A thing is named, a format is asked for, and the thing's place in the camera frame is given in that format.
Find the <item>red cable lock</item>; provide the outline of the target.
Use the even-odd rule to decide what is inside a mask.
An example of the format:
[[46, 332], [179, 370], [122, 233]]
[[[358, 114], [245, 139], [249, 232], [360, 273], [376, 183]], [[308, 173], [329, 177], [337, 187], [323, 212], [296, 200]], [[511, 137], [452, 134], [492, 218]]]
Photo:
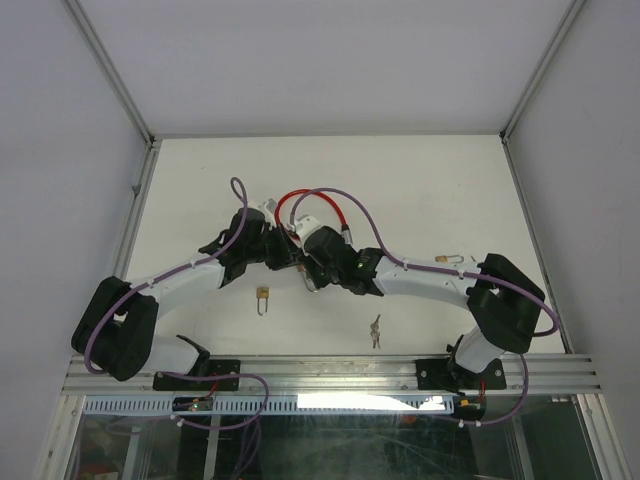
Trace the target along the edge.
[[[287, 225], [288, 214], [292, 210], [294, 203], [306, 194], [307, 191], [308, 188], [294, 189], [279, 198], [274, 212], [274, 218], [278, 225]], [[330, 224], [337, 228], [347, 244], [353, 244], [351, 228], [342, 208], [335, 199], [326, 193], [320, 192], [308, 196], [307, 200], [309, 200], [310, 206], [312, 207], [312, 213], [328, 214], [331, 212], [333, 219], [330, 221]]]

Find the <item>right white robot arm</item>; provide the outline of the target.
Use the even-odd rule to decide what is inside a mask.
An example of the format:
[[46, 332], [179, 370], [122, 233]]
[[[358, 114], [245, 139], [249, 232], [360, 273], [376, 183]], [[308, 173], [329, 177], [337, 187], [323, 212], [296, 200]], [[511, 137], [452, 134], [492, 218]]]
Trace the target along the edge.
[[356, 295], [401, 295], [441, 301], [468, 311], [471, 331], [448, 347], [449, 357], [434, 377], [449, 390], [473, 389], [504, 353], [525, 354], [534, 337], [544, 293], [513, 263], [489, 254], [451, 274], [434, 262], [411, 268], [380, 248], [359, 251], [328, 226], [300, 236], [302, 251], [327, 282]]

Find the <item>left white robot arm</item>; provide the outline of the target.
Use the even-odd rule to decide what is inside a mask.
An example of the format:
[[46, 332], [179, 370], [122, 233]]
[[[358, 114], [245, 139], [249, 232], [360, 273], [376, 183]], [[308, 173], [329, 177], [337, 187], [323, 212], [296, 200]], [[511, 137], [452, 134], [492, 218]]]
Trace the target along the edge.
[[301, 250], [281, 226], [254, 208], [240, 209], [229, 227], [186, 263], [140, 283], [116, 276], [102, 280], [72, 337], [87, 368], [126, 381], [140, 372], [174, 372], [188, 388], [209, 377], [209, 352], [185, 336], [165, 337], [156, 324], [177, 307], [221, 289], [248, 266], [277, 271], [296, 265]]

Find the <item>silver key bunch front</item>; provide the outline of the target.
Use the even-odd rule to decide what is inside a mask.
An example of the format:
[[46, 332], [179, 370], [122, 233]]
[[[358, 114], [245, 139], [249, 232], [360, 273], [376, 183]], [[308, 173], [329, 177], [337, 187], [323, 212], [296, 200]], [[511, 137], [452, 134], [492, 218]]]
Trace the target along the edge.
[[370, 336], [372, 340], [372, 348], [380, 349], [380, 319], [381, 315], [378, 314], [373, 323], [370, 324]]

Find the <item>large brass padlock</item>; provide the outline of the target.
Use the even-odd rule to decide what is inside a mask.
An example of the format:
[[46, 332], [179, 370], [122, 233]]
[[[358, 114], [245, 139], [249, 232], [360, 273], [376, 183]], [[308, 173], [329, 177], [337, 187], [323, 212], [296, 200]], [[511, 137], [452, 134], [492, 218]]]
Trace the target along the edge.
[[309, 274], [306, 267], [302, 264], [296, 266], [297, 271], [300, 273], [302, 280], [309, 292], [317, 293], [319, 288], [315, 285], [312, 276]]

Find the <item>small brass padlock long shackle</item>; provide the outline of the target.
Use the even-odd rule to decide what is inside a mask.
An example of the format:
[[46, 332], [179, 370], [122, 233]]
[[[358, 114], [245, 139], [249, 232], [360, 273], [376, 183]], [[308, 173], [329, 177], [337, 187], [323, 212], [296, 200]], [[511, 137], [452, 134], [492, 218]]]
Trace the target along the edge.
[[259, 316], [265, 316], [269, 309], [270, 290], [268, 287], [256, 289], [256, 312]]

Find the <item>small brass padlock right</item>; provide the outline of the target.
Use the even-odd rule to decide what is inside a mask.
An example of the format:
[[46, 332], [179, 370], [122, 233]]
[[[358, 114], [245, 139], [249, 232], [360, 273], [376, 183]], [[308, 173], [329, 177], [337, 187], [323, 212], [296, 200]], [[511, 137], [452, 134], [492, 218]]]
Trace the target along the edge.
[[439, 263], [458, 264], [465, 261], [465, 257], [461, 254], [453, 255], [437, 255], [435, 261]]

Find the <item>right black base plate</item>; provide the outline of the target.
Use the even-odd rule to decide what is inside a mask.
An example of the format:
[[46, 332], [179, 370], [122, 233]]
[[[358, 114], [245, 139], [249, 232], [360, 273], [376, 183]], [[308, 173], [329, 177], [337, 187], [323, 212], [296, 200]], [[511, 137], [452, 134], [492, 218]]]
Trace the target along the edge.
[[507, 387], [503, 364], [494, 359], [480, 373], [473, 373], [455, 365], [449, 358], [424, 358], [414, 361], [419, 390], [463, 391], [505, 390]]

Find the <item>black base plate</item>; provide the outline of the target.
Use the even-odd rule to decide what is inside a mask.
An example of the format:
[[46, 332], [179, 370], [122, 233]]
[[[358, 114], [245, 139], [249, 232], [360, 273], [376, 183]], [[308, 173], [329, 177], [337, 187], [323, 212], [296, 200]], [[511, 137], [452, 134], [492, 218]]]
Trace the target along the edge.
[[152, 389], [159, 392], [209, 392], [216, 386], [215, 392], [235, 392], [239, 388], [239, 379], [228, 376], [240, 372], [239, 359], [209, 358], [186, 374], [158, 372], [153, 378]]
[[505, 390], [507, 387], [503, 364], [494, 359], [480, 373], [473, 373], [455, 365], [449, 358], [424, 358], [414, 361], [419, 390], [463, 391]]

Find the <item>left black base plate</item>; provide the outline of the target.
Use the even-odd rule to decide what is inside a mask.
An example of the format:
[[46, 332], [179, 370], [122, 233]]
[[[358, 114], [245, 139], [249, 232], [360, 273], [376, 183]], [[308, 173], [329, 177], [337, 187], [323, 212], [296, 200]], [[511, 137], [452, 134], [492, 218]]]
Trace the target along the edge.
[[209, 392], [216, 386], [215, 392], [235, 392], [239, 388], [239, 379], [228, 376], [240, 372], [239, 359], [209, 358], [186, 374], [158, 372], [153, 378], [152, 389], [159, 392]]

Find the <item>aluminium mounting rail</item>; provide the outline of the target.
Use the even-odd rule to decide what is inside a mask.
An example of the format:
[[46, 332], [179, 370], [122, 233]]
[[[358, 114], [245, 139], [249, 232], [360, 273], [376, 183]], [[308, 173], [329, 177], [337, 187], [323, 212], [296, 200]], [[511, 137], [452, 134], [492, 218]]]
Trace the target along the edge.
[[[453, 387], [435, 380], [433, 364], [443, 355], [378, 356], [214, 356], [212, 363], [229, 373], [262, 377], [275, 395], [296, 393], [355, 392], [370, 394], [479, 393], [480, 386]], [[524, 380], [524, 373], [529, 380]], [[600, 394], [601, 381], [594, 363], [580, 354], [528, 354], [525, 361], [514, 354], [501, 358], [484, 381], [489, 395], [517, 395], [529, 385], [531, 395], [567, 396]], [[89, 373], [79, 356], [72, 358], [62, 392], [66, 395], [155, 395], [153, 385], [160, 376], [149, 371], [120, 382], [108, 375]]]

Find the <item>left aluminium frame post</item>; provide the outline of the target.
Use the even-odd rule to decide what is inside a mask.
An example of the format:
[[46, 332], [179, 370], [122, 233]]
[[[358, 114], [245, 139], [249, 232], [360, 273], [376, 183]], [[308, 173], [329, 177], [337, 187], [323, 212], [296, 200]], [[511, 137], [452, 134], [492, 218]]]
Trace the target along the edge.
[[108, 53], [104, 42], [101, 40], [82, 2], [78, 0], [62, 0], [61, 3], [66, 9], [131, 125], [134, 127], [145, 146], [147, 148], [151, 148], [155, 142], [155, 135], [136, 105], [133, 96]]

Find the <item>aluminium frame post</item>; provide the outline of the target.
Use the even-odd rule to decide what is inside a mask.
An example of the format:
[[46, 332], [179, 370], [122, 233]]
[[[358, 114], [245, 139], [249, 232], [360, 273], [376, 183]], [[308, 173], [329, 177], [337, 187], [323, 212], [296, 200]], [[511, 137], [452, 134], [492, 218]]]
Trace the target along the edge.
[[511, 114], [500, 131], [499, 136], [502, 142], [507, 142], [515, 131], [545, 78], [547, 71], [551, 67], [552, 62], [587, 4], [588, 2], [586, 0], [572, 0], [569, 2], [541, 57], [537, 61], [532, 74], [527, 80]]
[[78, 0], [62, 0], [61, 3], [66, 9], [131, 125], [134, 127], [145, 146], [147, 148], [151, 148], [155, 142], [155, 135], [136, 105], [133, 96], [108, 53], [104, 42], [101, 40], [82, 2]]

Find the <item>right aluminium frame post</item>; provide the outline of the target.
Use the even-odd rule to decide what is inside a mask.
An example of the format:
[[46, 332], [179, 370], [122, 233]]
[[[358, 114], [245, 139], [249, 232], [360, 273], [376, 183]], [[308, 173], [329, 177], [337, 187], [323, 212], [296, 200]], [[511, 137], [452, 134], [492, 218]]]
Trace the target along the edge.
[[511, 114], [500, 131], [499, 136], [502, 142], [507, 142], [515, 131], [545, 78], [547, 71], [551, 67], [552, 62], [587, 4], [588, 2], [586, 0], [572, 0], [569, 2], [541, 57], [537, 61], [532, 74], [527, 80]]

